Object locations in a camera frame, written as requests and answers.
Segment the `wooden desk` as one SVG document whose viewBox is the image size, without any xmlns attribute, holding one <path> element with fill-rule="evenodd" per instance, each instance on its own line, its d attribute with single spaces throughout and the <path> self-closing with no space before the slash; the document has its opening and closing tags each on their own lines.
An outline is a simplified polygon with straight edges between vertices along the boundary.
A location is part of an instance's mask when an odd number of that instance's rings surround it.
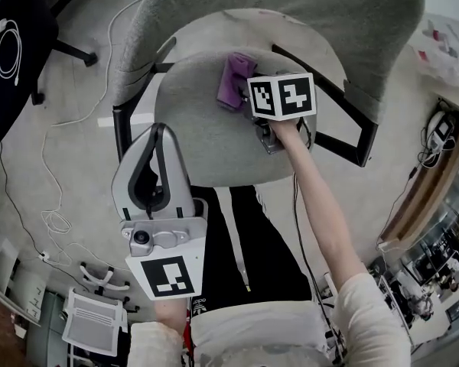
<svg viewBox="0 0 459 367">
<path fill-rule="evenodd" d="M 416 241 L 454 181 L 459 171 L 459 108 L 451 109 L 450 114 L 456 122 L 456 145 L 440 156 L 435 167 L 418 168 L 415 182 L 397 213 L 381 232 L 379 243 L 386 243 L 391 248 Z"/>
</svg>

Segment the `black office chair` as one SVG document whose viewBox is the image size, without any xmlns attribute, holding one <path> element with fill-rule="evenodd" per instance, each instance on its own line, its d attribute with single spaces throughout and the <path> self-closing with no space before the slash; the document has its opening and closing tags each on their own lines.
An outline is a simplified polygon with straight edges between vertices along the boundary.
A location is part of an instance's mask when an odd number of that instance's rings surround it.
<svg viewBox="0 0 459 367">
<path fill-rule="evenodd" d="M 52 51 L 82 60 L 98 57 L 60 41 L 57 16 L 72 0 L 0 0 L 0 141 L 27 102 L 44 102 L 38 79 Z"/>
</svg>

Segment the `person's right forearm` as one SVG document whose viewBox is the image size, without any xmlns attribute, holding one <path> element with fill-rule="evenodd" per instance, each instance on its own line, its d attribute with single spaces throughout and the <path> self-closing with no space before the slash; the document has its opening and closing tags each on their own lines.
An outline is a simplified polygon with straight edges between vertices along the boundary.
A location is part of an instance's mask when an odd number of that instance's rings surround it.
<svg viewBox="0 0 459 367">
<path fill-rule="evenodd" d="M 287 151 L 311 229 L 334 285 L 340 291 L 351 278 L 366 272 L 353 247 L 343 212 L 302 141 L 297 123 L 288 120 L 269 124 Z"/>
</svg>

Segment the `white plastic bag red print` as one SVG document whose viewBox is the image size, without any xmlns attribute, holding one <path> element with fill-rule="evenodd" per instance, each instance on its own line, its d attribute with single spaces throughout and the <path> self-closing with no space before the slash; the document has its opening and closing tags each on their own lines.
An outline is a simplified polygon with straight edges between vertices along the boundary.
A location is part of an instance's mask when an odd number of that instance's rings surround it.
<svg viewBox="0 0 459 367">
<path fill-rule="evenodd" d="M 459 88 L 459 20 L 425 14 L 409 46 L 422 75 Z"/>
</svg>

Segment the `person's left forearm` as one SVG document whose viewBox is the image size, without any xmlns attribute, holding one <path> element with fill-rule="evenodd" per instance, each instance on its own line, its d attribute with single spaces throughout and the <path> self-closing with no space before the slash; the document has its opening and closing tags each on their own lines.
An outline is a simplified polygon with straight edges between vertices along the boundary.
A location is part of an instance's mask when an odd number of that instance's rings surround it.
<svg viewBox="0 0 459 367">
<path fill-rule="evenodd" d="M 187 325 L 187 299 L 157 300 L 154 303 L 156 320 L 181 336 Z"/>
</svg>

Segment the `purple cloth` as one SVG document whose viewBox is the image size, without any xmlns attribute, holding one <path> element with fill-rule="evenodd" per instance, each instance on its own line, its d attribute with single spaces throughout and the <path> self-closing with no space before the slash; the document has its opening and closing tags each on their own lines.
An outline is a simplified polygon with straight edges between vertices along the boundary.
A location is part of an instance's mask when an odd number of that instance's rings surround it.
<svg viewBox="0 0 459 367">
<path fill-rule="evenodd" d="M 234 52 L 227 56 L 216 95 L 221 107 L 231 112 L 239 112 L 243 108 L 247 79 L 253 77 L 257 65 L 256 60 L 246 54 Z"/>
</svg>

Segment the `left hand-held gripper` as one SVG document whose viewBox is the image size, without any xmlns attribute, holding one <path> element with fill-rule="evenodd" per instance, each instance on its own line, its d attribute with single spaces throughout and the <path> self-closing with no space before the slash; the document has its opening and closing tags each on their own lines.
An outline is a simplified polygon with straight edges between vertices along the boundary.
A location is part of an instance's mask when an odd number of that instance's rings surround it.
<svg viewBox="0 0 459 367">
<path fill-rule="evenodd" d="M 155 155 L 159 174 L 151 168 Z M 208 205 L 193 202 L 177 138 L 166 124 L 152 124 L 131 143 L 112 180 L 112 198 L 121 219 L 139 219 L 123 222 L 121 231 L 129 240 L 125 261 L 148 298 L 200 295 Z M 163 219 L 149 219 L 153 213 Z"/>
</svg>

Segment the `grey fabric chair seat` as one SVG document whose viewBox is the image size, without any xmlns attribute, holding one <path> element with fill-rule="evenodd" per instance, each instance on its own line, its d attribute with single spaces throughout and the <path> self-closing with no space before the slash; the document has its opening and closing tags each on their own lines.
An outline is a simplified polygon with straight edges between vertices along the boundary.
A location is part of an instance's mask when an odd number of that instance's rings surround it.
<svg viewBox="0 0 459 367">
<path fill-rule="evenodd" d="M 242 112 L 216 101 L 227 57 L 235 48 L 200 52 L 176 62 L 163 76 L 155 121 L 175 133 L 190 181 L 200 187 L 268 183 L 292 173 L 284 151 L 269 154 Z"/>
</svg>

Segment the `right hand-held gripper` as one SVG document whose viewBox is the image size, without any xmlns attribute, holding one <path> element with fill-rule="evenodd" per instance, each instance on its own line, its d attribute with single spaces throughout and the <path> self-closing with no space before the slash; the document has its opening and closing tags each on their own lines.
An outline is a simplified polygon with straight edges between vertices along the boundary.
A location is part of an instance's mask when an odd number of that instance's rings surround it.
<svg viewBox="0 0 459 367">
<path fill-rule="evenodd" d="M 284 149 L 269 125 L 270 121 L 297 122 L 297 130 L 304 131 L 307 147 L 312 145 L 311 122 L 316 117 L 316 95 L 312 73 L 286 73 L 274 76 L 255 76 L 247 79 L 251 121 L 256 134 L 268 154 Z"/>
</svg>

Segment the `person's black striped trousers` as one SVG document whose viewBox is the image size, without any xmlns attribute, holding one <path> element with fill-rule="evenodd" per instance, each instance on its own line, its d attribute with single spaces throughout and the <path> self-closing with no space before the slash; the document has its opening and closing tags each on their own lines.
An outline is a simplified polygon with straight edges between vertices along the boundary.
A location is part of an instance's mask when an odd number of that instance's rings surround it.
<svg viewBox="0 0 459 367">
<path fill-rule="evenodd" d="M 201 306 L 193 299 L 193 314 L 246 304 L 312 298 L 308 278 L 264 214 L 253 185 L 229 189 L 248 285 L 238 269 L 216 191 L 196 186 L 190 190 L 194 197 L 208 204 Z"/>
</svg>

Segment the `white open shelf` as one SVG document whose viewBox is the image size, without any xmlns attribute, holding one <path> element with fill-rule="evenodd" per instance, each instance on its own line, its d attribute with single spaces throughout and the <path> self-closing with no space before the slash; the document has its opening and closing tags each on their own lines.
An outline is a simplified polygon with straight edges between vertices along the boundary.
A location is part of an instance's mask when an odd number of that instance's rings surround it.
<svg viewBox="0 0 459 367">
<path fill-rule="evenodd" d="M 45 291 L 46 282 L 24 268 L 18 250 L 0 235 L 0 303 L 37 326 Z"/>
</svg>

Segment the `white mesh office chair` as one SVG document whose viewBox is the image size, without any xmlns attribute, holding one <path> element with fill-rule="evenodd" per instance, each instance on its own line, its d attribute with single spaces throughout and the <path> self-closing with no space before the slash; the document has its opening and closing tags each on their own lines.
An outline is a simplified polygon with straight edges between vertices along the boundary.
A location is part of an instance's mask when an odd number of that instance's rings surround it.
<svg viewBox="0 0 459 367">
<path fill-rule="evenodd" d="M 128 314 L 137 313 L 139 307 L 126 308 L 130 301 L 125 293 L 131 288 L 129 281 L 124 284 L 111 282 L 115 269 L 109 266 L 103 278 L 98 278 L 87 270 L 86 262 L 80 262 L 83 283 L 94 287 L 90 291 L 69 289 L 63 312 L 66 314 L 62 340 L 71 346 L 89 353 L 110 358 L 121 356 L 128 339 Z"/>
</svg>

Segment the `person's white shirt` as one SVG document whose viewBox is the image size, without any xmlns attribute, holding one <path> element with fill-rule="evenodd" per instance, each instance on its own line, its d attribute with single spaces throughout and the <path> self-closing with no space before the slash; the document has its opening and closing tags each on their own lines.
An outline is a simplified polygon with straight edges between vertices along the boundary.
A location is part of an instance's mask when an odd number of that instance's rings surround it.
<svg viewBox="0 0 459 367">
<path fill-rule="evenodd" d="M 346 367 L 411 367 L 410 341 L 369 274 L 340 289 L 333 322 L 344 335 Z M 192 318 L 200 367 L 333 367 L 321 309 L 312 301 L 227 307 Z M 136 323 L 128 367 L 181 367 L 182 338 L 163 323 Z"/>
</svg>

